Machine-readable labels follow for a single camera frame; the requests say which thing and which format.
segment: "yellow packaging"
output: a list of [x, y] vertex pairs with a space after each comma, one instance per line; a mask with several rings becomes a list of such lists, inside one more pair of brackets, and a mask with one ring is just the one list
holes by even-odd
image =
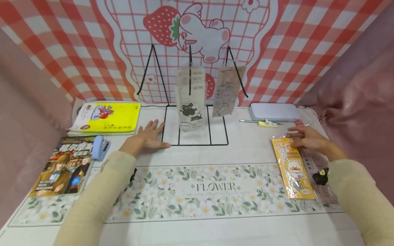
[[132, 132], [137, 126], [140, 109], [140, 103], [85, 103], [69, 130]]
[[298, 149], [290, 146], [292, 141], [292, 138], [271, 139], [287, 195], [293, 199], [315, 199], [315, 193]]

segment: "pen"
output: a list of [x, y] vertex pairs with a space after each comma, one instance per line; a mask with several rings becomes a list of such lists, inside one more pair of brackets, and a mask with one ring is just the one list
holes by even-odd
[[[240, 122], [258, 123], [258, 121], [254, 121], [254, 120], [240, 120]], [[276, 123], [278, 125], [283, 125], [283, 123], [280, 123], [280, 122], [274, 122], [274, 121], [272, 121], [272, 122]]]

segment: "book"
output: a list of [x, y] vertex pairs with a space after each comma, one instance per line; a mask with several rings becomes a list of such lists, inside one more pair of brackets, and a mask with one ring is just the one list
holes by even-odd
[[94, 139], [95, 136], [61, 138], [29, 196], [80, 193], [93, 166]]
[[272, 146], [290, 199], [315, 199], [305, 165], [297, 148], [290, 146], [292, 138], [274, 137]]
[[141, 109], [140, 103], [85, 103], [69, 135], [133, 134]]

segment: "metal display rack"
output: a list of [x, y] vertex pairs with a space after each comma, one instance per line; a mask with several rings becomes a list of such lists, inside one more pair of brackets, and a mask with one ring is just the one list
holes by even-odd
[[[165, 120], [166, 120], [166, 118], [167, 118], [167, 109], [168, 109], [169, 107], [176, 107], [176, 105], [170, 105], [170, 103], [169, 103], [168, 96], [167, 96], [167, 91], [166, 91], [166, 89], [165, 89], [165, 84], [164, 84], [164, 79], [163, 79], [162, 70], [161, 70], [161, 68], [160, 68], [160, 64], [159, 64], [159, 60], [158, 60], [158, 58], [157, 58], [156, 49], [155, 49], [155, 47], [154, 47], [154, 44], [151, 45], [151, 51], [149, 52], [148, 61], [147, 61], [147, 64], [146, 64], [146, 66], [145, 66], [145, 71], [144, 71], [144, 75], [143, 75], [143, 77], [142, 77], [141, 86], [139, 87], [139, 91], [137, 92], [137, 95], [140, 94], [140, 92], [141, 92], [141, 90], [142, 90], [142, 86], [144, 85], [145, 76], [146, 76], [146, 73], [147, 73], [147, 70], [148, 70], [149, 61], [151, 60], [151, 56], [152, 56], [152, 52], [153, 52], [153, 51], [154, 51], [154, 56], [155, 56], [155, 58], [156, 58], [157, 66], [158, 66], [158, 68], [159, 68], [160, 77], [161, 77], [161, 79], [162, 79], [163, 88], [164, 88], [164, 93], [165, 93], [165, 98], [167, 99], [167, 105], [166, 105], [166, 107], [165, 107], [165, 114], [164, 114], [164, 122], [165, 122]], [[240, 84], [241, 84], [241, 87], [242, 87], [242, 91], [243, 91], [244, 95], [245, 95], [246, 97], [248, 97], [248, 95], [246, 94], [245, 88], [243, 87], [242, 78], [241, 78], [241, 76], [240, 76], [240, 73], [239, 73], [239, 71], [238, 71], [237, 65], [236, 65], [235, 60], [234, 60], [234, 56], [232, 55], [231, 48], [230, 48], [229, 46], [227, 47], [227, 55], [226, 55], [226, 63], [225, 63], [225, 66], [227, 66], [227, 60], [228, 60], [228, 57], [229, 57], [229, 53], [230, 53], [231, 59], [232, 59], [232, 61], [233, 61], [233, 63], [234, 63], [234, 67], [235, 67], [235, 69], [236, 69], [236, 71], [237, 71], [237, 75], [238, 75], [238, 79], [239, 79]], [[193, 60], [192, 60], [192, 57], [191, 57], [191, 46], [189, 45], [189, 95], [191, 95], [191, 67], [192, 67], [192, 62], [193, 62]], [[223, 125], [224, 125], [224, 130], [225, 130], [225, 134], [226, 134], [226, 142], [227, 142], [227, 143], [225, 143], [225, 144], [212, 144], [211, 125], [210, 125], [209, 110], [208, 110], [208, 107], [210, 107], [210, 106], [212, 106], [212, 105], [206, 105], [207, 119], [208, 119], [208, 130], [209, 130], [209, 142], [210, 142], [210, 143], [209, 143], [209, 144], [180, 144], [180, 128], [179, 128], [179, 132], [178, 132], [178, 144], [171, 144], [171, 146], [226, 146], [226, 145], [229, 144], [229, 137], [228, 137], [228, 135], [227, 135], [226, 121], [225, 121], [224, 117], [222, 117], [222, 119], [223, 119]], [[163, 138], [164, 138], [164, 131], [165, 131], [165, 125], [164, 125], [163, 133], [162, 133], [162, 141], [163, 141]]]

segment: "pink curtain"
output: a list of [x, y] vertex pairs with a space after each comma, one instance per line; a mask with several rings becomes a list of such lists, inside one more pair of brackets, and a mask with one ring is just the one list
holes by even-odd
[[298, 103], [394, 204], [394, 2]]
[[65, 127], [71, 103], [0, 30], [0, 227], [24, 199]]

